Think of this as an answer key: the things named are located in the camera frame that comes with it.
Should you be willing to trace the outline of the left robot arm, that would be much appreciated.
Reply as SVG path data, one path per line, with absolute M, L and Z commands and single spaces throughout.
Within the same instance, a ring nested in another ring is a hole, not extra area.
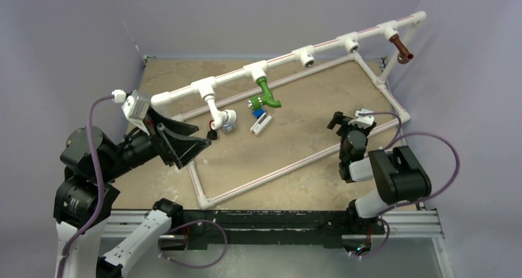
M 113 143 L 98 127 L 75 130 L 60 159 L 65 179 L 58 187 L 53 216 L 57 223 L 57 277 L 125 277 L 147 248 L 167 232 L 183 228 L 183 207 L 161 199 L 138 228 L 119 245 L 100 255 L 100 243 L 112 206 L 119 195 L 114 181 L 159 157 L 182 169 L 210 147 L 195 136 L 198 127 L 162 117 L 149 109 L 144 129 L 133 128 Z

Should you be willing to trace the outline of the white water faucet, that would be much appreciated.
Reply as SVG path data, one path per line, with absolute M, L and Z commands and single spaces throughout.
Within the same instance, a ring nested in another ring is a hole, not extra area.
M 219 110 L 216 106 L 215 97 L 213 95 L 206 96 L 204 101 L 207 103 L 211 113 L 212 122 L 210 123 L 210 127 L 212 130 L 217 130 L 224 124 L 236 123 L 238 118 L 236 111 L 231 109 L 225 109 L 223 111 Z

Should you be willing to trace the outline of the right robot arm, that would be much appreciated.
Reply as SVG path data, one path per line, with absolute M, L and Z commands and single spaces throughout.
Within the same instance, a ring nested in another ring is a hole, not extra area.
M 360 233 L 385 209 L 403 202 L 411 203 L 429 196 L 432 184 L 426 171 L 407 146 L 391 150 L 367 150 L 368 137 L 376 127 L 374 113 L 357 110 L 353 117 L 340 111 L 333 114 L 328 129 L 338 126 L 340 138 L 339 175 L 347 183 L 374 180 L 375 188 L 351 201 L 345 224 Z

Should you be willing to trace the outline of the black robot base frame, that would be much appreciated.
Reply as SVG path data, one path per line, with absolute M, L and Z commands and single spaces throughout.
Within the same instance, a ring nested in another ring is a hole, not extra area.
M 378 218 L 353 220 L 346 210 L 185 210 L 167 199 L 156 201 L 172 220 L 167 227 L 188 241 L 190 250 L 209 245 L 320 245 L 367 252 L 371 237 L 385 234 Z

